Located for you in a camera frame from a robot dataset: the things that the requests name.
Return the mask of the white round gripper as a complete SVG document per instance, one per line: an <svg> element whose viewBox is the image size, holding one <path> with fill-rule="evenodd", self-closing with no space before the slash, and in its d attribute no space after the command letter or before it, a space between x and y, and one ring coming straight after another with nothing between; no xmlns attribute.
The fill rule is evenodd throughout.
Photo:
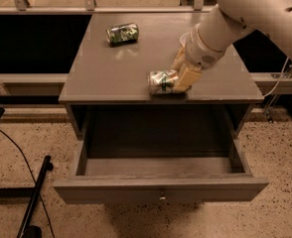
<svg viewBox="0 0 292 238"><path fill-rule="evenodd" d="M225 51L214 51L202 40L197 24L186 37L185 47L181 47L172 63L171 69L179 70L178 79L173 90L187 91L202 76L202 68L216 64L225 54Z"/></svg>

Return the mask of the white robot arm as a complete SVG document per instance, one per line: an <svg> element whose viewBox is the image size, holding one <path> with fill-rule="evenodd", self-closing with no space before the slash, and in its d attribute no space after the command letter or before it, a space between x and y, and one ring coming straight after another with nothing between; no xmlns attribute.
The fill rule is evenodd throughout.
<svg viewBox="0 0 292 238"><path fill-rule="evenodd" d="M217 0L187 35L172 69L174 90L184 92L204 68L218 62L234 42L258 30L292 60L292 0Z"/></svg>

